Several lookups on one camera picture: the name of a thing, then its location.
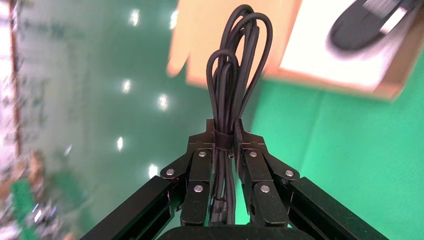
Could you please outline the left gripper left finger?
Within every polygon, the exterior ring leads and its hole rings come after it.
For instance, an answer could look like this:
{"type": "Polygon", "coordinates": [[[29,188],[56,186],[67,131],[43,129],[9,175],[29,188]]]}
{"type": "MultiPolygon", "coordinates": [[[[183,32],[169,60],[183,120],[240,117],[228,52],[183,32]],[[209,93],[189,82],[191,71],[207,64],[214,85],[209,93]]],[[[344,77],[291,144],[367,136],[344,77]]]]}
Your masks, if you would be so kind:
{"type": "Polygon", "coordinates": [[[82,239],[194,239],[190,227],[208,226],[213,180],[214,121],[188,139],[186,153],[170,163],[82,239]]]}

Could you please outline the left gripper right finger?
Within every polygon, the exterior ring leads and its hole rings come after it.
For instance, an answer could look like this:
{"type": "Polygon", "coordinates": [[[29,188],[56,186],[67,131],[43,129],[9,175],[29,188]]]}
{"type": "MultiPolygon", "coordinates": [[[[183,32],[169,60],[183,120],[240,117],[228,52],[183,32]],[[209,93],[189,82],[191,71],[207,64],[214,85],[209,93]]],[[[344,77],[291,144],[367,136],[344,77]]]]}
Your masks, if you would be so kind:
{"type": "Polygon", "coordinates": [[[271,155],[264,139],[235,124],[236,170],[252,234],[263,240],[383,240],[307,177],[271,155]]]}

